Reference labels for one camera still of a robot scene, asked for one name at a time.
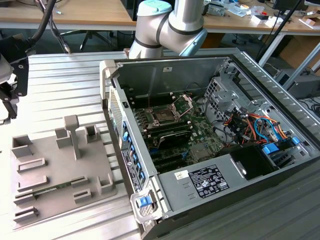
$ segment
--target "office chair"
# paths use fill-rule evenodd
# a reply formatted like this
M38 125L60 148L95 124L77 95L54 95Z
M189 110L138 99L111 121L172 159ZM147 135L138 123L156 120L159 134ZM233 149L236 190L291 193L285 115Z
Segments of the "office chair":
M106 44L108 44L108 46L111 49L115 49L115 45L112 43L112 41L104 36L102 36L101 34L99 34L98 32L105 32L105 31L93 31L93 30L73 30L73 31L68 31L68 32L64 32L61 33L60 35L62 37L65 36L71 36L71 35L77 35L77 34L85 34L84 39L82 41L82 44L80 46L80 51L82 52L87 44L88 39L92 39L93 36L97 37L98 39L104 41ZM113 37L113 32L111 31L109 33L109 36L112 38Z

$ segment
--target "slotted metal table surface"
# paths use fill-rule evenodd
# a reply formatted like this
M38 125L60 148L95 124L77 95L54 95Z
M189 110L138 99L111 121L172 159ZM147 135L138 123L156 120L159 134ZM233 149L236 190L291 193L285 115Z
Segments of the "slotted metal table surface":
M235 54L240 59L249 58L235 48L199 51L199 55L212 54ZM141 239L99 96L99 62L123 58L125 55L121 52L34 55L29 58L28 95L20 99L18 118L9 125L0 126L0 239ZM248 67L263 84L275 89L274 93L292 108L297 117L304 118L305 114L296 110L299 106L282 91L277 91L277 86L269 80L270 76L254 71L256 66ZM98 204L12 231L14 222L10 212L12 201L8 162L11 137L25 133L32 139L53 135L54 128L62 127L61 117L72 114L79 116L82 127L96 124L102 132L118 194ZM319 127L312 123L312 118L306 121L306 126L311 129ZM319 199L320 161L278 186L208 215L161 239L317 240L320 239Z
M18 118L0 126L0 239L141 239L101 107L99 63L110 58L125 55L106 52L29 58L28 95L20 98ZM54 135L53 130L62 127L62 117L73 114L78 115L81 127L96 124L102 133L117 195L13 231L8 161L11 137Z

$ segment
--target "motherboard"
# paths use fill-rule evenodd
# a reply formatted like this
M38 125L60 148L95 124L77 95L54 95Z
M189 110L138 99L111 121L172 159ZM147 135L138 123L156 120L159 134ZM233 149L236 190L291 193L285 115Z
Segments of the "motherboard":
M172 99L170 104L133 109L159 173L214 158L224 147L206 119L202 104L197 104L188 94Z

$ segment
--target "power supply label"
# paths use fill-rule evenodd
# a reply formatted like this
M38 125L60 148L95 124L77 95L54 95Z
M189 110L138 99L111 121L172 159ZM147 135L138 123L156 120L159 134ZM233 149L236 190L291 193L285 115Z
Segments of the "power supply label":
M203 199L229 188L217 165L189 172L189 177L199 196Z

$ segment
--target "table leg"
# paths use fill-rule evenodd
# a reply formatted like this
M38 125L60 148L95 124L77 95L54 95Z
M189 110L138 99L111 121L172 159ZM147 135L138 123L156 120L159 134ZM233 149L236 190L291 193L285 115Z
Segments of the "table leg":
M309 65L309 63L313 59L315 59L316 56L318 56L318 53L320 53L320 42L312 50L312 52L305 58L305 60L300 64L300 66L298 66L298 68L294 71L294 73L292 73L289 79L285 82L285 84L283 85L284 89L288 89L291 86L295 78L302 73L302 71Z
M314 71L315 73L318 72L318 70L320 69L320 59L316 62L315 65L313 65L313 67L311 68L312 71Z
M268 61L268 59L270 58L270 56L272 55L272 53L276 50L276 48L278 47L278 45L280 44L280 42L282 41L282 39L285 37L284 33L279 33L278 36L276 36L276 38L274 39L273 43L270 45L270 47L266 50L266 52L264 53L264 55L262 56L261 60L259 61L259 65L261 67L263 67L266 62Z

